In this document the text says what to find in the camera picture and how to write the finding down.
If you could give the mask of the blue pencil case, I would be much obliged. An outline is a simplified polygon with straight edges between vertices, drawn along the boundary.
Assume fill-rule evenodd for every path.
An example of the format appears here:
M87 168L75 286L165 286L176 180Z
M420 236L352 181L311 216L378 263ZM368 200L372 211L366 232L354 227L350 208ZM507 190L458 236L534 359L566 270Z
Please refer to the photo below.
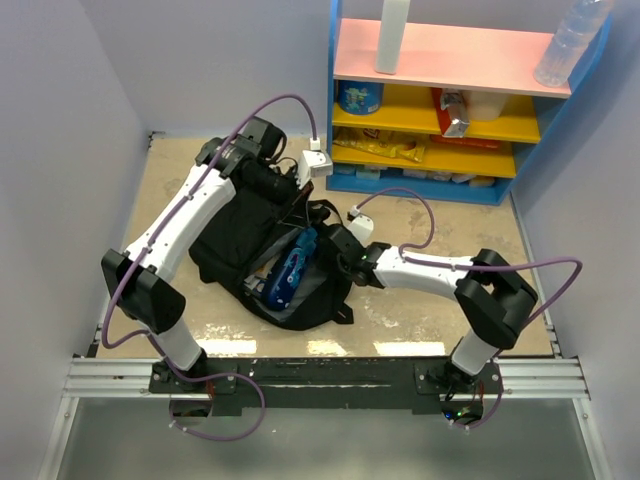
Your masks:
M303 230L270 270L262 291L262 301L271 310L288 307L309 267L317 247L318 232Z

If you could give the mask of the black student backpack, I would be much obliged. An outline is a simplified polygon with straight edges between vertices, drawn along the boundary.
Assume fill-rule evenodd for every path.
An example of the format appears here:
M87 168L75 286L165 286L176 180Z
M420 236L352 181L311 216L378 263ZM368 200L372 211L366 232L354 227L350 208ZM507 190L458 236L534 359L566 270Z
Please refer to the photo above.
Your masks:
M300 199L276 205L242 189L204 227L189 256L198 267L200 280L217 283L258 318L284 330L306 331L328 322L354 323L352 308L346 303L352 283L319 255L319 240L326 221L337 208L330 201ZM300 233L313 227L318 232L317 247L309 267L287 308L269 309L262 291L249 292L244 280L271 257L280 256Z

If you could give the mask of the white coffee cover book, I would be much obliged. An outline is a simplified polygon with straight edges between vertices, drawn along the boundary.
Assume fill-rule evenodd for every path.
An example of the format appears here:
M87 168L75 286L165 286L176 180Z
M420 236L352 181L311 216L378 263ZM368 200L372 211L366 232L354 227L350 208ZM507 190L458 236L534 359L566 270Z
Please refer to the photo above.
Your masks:
M244 287L249 292L258 292L262 291L264 283L266 282L271 270L274 265L277 263L280 255L277 254L271 257L268 261L266 261L261 267L259 267L255 272L247 276L244 280Z

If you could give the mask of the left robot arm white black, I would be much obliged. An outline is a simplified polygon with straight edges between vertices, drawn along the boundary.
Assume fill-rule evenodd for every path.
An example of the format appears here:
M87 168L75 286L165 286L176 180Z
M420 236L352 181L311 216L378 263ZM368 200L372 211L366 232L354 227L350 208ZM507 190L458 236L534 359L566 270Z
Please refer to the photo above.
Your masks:
M198 153L185 182L152 225L124 252L108 250L101 261L110 300L101 330L107 349L115 309L142 324L147 337L172 370L173 382L185 392L200 390L207 380L205 351L193 338L183 313L186 299L171 282L188 248L206 224L236 195L232 173L254 169L269 173L256 148L264 146L251 116L223 139L212 139Z

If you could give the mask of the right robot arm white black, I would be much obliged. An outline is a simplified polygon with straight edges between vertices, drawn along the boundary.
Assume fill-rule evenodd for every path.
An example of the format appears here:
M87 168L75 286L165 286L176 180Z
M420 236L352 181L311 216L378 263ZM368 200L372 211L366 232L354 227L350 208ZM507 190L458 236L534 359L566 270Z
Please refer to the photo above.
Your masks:
M320 237L319 255L355 285L410 289L457 302L470 330L431 375L451 393L469 392L485 365L514 347L538 301L533 287L490 249L471 257L407 254L382 242L365 247L350 230L333 225Z

